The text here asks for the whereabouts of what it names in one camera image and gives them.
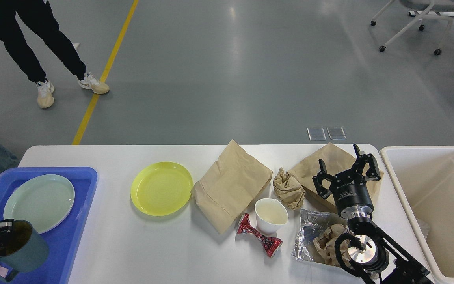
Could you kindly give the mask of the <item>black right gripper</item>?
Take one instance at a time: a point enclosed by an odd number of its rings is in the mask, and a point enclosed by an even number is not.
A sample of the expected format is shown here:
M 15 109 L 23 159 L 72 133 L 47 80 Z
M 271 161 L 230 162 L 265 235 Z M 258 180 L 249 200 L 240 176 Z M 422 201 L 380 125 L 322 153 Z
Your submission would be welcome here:
M 373 202 L 366 187 L 366 181 L 380 181 L 380 169 L 376 158 L 371 153 L 364 153 L 357 144 L 353 144 L 357 156 L 351 166 L 351 173 L 338 173 L 335 176 L 326 170 L 326 163 L 319 159 L 320 171 L 313 176 L 313 184 L 317 194 L 327 199 L 331 193 L 337 212 L 344 219 L 353 218 L 354 212 L 360 216 L 368 216 L 373 210 Z M 323 186 L 323 180 L 329 181 L 329 189 Z

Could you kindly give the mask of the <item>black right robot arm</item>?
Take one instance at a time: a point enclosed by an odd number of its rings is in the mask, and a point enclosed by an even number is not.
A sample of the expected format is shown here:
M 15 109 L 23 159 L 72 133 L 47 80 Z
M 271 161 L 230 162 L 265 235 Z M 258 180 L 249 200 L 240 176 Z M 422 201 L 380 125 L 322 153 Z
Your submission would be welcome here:
M 326 163 L 319 159 L 320 171 L 312 178 L 321 198 L 333 196 L 337 212 L 346 219 L 348 232 L 334 244 L 339 266 L 349 274 L 372 284 L 374 274 L 381 275 L 393 254 L 395 269 L 381 284 L 430 284 L 429 270 L 403 249 L 393 238 L 372 221 L 374 205 L 367 182 L 381 179 L 376 158 L 354 144 L 357 156 L 350 169 L 331 175 Z

